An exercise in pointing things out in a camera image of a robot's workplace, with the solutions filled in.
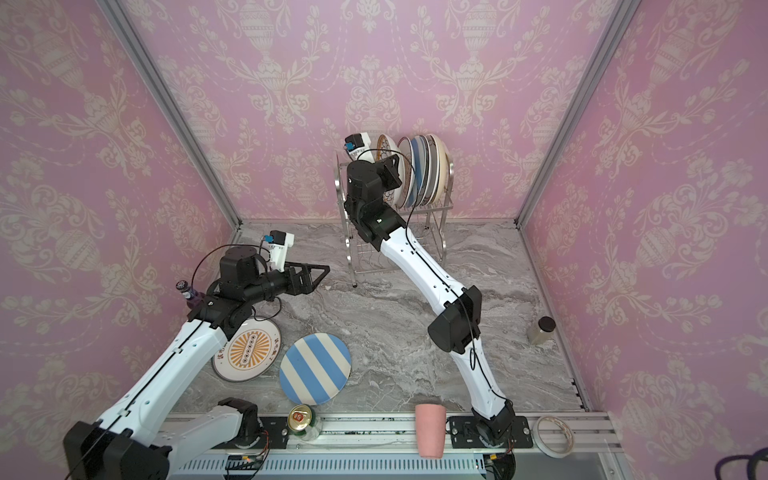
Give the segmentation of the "petal pattern plate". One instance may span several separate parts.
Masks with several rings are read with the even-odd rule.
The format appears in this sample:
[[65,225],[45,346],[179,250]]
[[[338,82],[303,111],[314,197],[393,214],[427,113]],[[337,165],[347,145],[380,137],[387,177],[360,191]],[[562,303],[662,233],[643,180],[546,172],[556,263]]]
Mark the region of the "petal pattern plate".
[[384,199],[395,209],[398,209],[401,205],[401,198],[404,193],[405,187],[405,159],[402,155],[402,151],[399,149],[394,139],[387,134],[379,134],[376,139],[376,146],[374,152],[374,158],[376,161],[384,160],[388,157],[395,156],[396,172],[400,180],[400,185],[394,190],[387,191],[384,194]]

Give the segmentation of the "white plate teal red rim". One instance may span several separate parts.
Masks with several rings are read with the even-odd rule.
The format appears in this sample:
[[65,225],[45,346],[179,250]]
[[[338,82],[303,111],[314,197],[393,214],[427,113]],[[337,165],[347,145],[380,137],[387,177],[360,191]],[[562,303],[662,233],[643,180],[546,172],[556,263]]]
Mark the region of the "white plate teal red rim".
[[431,206],[437,195],[439,178],[440,178],[441,160],[440,160],[440,155],[437,149],[437,143],[434,137],[431,134],[427,134],[426,138],[427,138],[427,144],[429,147],[429,156],[430,156],[430,165],[431,165],[431,173],[429,178],[430,180],[429,196],[428,196],[427,206]]

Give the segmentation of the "plain cream plate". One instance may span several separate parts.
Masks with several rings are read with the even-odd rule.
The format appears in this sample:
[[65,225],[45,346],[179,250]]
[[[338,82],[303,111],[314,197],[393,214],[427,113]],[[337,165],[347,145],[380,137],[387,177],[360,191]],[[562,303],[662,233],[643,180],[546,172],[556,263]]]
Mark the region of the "plain cream plate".
[[435,197],[432,201],[432,204],[434,206],[437,206],[440,204],[440,202],[442,201],[443,197],[447,192],[448,180],[449,180],[449,174],[450,174],[450,160],[448,155],[448,149],[446,147],[445,142],[442,139],[440,139],[437,135],[432,134],[431,137],[436,146],[436,153],[438,157],[438,166],[439,166],[438,183],[436,186]]

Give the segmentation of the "white plate green quatrefoil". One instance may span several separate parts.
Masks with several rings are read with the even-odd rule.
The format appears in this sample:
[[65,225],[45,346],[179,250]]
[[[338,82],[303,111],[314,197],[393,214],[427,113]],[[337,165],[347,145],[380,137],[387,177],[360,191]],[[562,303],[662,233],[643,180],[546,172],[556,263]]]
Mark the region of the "white plate green quatrefoil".
[[425,155],[424,155],[424,158],[425,158],[425,170],[424,170],[424,182],[423,182],[424,191],[423,191],[423,195],[422,195],[422,198],[421,198],[420,205],[426,207],[427,206],[427,201],[428,201],[428,196],[429,196],[429,184],[430,184],[429,178],[430,178],[430,173],[431,173],[431,165],[430,165],[429,147],[428,147],[428,144],[427,144],[426,135],[422,135],[421,138],[422,138],[422,141],[423,141],[423,144],[424,144],[424,147],[425,147]]

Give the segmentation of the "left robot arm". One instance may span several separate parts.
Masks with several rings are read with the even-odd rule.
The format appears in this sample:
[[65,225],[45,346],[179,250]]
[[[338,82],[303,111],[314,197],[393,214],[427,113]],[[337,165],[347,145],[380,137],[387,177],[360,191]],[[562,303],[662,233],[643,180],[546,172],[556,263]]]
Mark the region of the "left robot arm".
[[269,268],[253,245],[231,245],[219,277],[148,371],[99,418],[77,422],[63,449],[70,479],[165,479],[213,447],[252,447],[267,433],[256,404],[228,397],[179,430],[167,415],[202,367],[233,339],[256,304],[313,292],[327,265],[287,262]]

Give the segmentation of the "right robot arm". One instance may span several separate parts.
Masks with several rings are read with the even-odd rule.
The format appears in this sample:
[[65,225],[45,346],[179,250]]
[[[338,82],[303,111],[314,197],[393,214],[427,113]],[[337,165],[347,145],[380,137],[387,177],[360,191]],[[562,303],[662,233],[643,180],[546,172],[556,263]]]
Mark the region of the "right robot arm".
[[346,168],[344,210],[358,236],[400,268],[423,294],[434,320],[427,332],[448,353],[466,384],[480,438],[492,447],[513,442],[517,415],[485,356],[480,321],[482,292],[454,279],[422,247],[384,194],[401,185],[397,160],[353,160]]

